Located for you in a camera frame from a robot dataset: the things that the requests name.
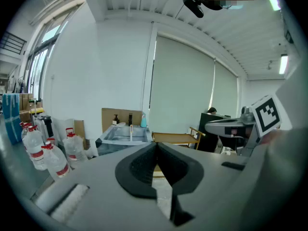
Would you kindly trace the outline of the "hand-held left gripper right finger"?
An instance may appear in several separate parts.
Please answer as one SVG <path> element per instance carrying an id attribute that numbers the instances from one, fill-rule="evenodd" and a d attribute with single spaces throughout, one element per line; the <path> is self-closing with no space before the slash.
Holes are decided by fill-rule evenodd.
<path id="1" fill-rule="evenodd" d="M 157 231 L 179 228 L 214 211 L 244 171 L 249 158 L 200 152 L 170 143 L 157 143 L 157 161 L 172 187 L 171 213 Z"/>

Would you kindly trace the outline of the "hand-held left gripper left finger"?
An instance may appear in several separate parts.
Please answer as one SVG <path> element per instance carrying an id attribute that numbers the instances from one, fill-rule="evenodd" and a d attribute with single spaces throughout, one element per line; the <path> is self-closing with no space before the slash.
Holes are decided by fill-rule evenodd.
<path id="1" fill-rule="evenodd" d="M 168 231 L 174 225 L 156 199 L 127 193 L 116 165 L 148 144 L 96 157 L 57 180 L 36 200 L 56 231 Z"/>

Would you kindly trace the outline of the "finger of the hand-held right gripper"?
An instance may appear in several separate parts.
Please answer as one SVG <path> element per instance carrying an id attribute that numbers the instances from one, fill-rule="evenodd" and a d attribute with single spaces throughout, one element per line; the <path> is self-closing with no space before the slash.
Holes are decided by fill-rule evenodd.
<path id="1" fill-rule="evenodd" d="M 244 123 L 241 118 L 210 121 L 205 124 L 206 132 L 221 137 L 249 137 L 252 123 Z"/>

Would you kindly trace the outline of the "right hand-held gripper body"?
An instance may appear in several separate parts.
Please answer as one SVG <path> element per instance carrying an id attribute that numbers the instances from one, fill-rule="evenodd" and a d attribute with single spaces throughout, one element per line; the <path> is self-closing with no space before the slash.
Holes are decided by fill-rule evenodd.
<path id="1" fill-rule="evenodd" d="M 243 122 L 252 123 L 253 128 L 249 137 L 239 137 L 244 140 L 244 145 L 237 147 L 237 154 L 240 156 L 250 156 L 254 148 L 261 144 L 265 135 L 281 124 L 281 115 L 272 95 L 262 97 L 249 107 L 254 119 Z"/>

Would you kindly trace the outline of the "black cabinet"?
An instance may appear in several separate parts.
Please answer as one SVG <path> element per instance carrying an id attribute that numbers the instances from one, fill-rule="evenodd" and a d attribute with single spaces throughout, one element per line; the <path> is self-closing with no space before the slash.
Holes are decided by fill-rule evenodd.
<path id="1" fill-rule="evenodd" d="M 210 121 L 217 121 L 229 118 L 231 117 L 228 115 L 225 116 L 225 115 L 213 115 L 208 113 L 201 113 L 198 130 L 205 135 L 204 136 L 202 135 L 200 138 L 198 150 L 213 153 L 217 147 L 218 136 L 206 132 L 205 124 Z"/>

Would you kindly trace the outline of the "narrow white roller blind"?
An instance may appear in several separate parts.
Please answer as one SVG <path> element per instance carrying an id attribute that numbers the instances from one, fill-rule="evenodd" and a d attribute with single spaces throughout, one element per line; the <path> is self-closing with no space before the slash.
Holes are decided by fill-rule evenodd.
<path id="1" fill-rule="evenodd" d="M 220 63 L 215 64 L 215 80 L 211 106 L 219 115 L 236 116 L 237 77 Z"/>

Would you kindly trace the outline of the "stainless steel sink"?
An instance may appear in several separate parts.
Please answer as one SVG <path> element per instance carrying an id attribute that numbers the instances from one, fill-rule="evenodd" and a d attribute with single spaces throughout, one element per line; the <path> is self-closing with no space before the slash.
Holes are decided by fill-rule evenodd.
<path id="1" fill-rule="evenodd" d="M 148 127 L 133 126 L 133 141 L 130 141 L 130 126 L 111 125 L 96 141 L 98 155 L 114 153 L 133 146 L 152 142 Z"/>

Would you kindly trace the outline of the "wooden cart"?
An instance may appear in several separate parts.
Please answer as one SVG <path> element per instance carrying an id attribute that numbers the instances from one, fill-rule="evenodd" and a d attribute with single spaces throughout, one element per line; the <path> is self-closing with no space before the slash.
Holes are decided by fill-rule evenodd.
<path id="1" fill-rule="evenodd" d="M 199 147 L 201 138 L 205 133 L 190 127 L 190 133 L 160 133 L 152 132 L 152 139 L 154 142 L 170 143 L 189 148 L 190 145 L 196 145 L 196 150 Z"/>

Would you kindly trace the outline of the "wide white roller blind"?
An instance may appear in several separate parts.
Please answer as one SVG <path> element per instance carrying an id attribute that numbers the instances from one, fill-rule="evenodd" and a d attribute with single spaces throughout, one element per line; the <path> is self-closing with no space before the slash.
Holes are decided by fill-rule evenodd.
<path id="1" fill-rule="evenodd" d="M 209 107 L 214 60 L 177 41 L 157 37 L 149 128 L 153 132 L 187 133 L 197 128 Z"/>

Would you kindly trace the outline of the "small cardboard piece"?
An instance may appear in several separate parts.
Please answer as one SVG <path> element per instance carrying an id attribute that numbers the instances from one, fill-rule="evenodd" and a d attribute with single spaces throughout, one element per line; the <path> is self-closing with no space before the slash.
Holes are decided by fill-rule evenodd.
<path id="1" fill-rule="evenodd" d="M 83 120 L 74 120 L 74 132 L 76 135 L 81 138 L 85 138 L 85 130 L 84 130 L 84 121 Z"/>

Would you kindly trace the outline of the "large cardboard sheet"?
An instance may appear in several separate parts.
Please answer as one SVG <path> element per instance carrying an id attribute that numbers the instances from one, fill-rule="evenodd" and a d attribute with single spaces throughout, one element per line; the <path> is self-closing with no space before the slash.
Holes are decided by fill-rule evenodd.
<path id="1" fill-rule="evenodd" d="M 139 126 L 141 124 L 142 111 L 102 108 L 102 131 L 105 132 L 112 125 L 115 115 L 117 115 L 120 123 L 125 122 L 128 125 L 129 114 L 132 114 L 132 125 Z"/>

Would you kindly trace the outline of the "white foam packaging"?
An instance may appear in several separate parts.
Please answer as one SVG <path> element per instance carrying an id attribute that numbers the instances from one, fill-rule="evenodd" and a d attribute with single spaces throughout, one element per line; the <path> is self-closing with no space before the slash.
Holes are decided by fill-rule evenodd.
<path id="1" fill-rule="evenodd" d="M 56 119 L 52 117 L 51 126 L 52 126 L 55 139 L 58 142 L 62 142 L 62 140 L 67 137 L 66 129 L 74 128 L 74 120 L 73 119 L 61 120 L 61 119 Z"/>

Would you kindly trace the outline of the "yellow hand cart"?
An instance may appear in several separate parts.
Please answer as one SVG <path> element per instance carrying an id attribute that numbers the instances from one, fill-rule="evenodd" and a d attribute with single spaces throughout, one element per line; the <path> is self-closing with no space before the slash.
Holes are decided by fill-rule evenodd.
<path id="1" fill-rule="evenodd" d="M 42 100 L 30 100 L 29 102 L 29 113 L 31 115 L 38 115 L 44 113 Z"/>

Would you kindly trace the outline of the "blue wrapped package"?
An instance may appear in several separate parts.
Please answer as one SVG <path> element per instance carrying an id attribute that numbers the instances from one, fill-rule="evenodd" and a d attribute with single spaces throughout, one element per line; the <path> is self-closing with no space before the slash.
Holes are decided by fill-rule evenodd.
<path id="1" fill-rule="evenodd" d="M 2 109 L 6 131 L 12 145 L 22 140 L 20 126 L 20 99 L 18 93 L 3 94 Z"/>

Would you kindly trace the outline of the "tall glass window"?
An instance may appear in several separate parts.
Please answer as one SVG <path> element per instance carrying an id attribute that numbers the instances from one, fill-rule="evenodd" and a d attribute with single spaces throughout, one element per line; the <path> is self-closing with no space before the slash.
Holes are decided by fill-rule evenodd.
<path id="1" fill-rule="evenodd" d="M 44 23 L 35 37 L 27 57 L 24 81 L 26 84 L 25 92 L 32 93 L 37 100 L 42 97 L 43 73 L 47 68 L 55 43 L 80 6 L 80 4 L 77 4 Z"/>

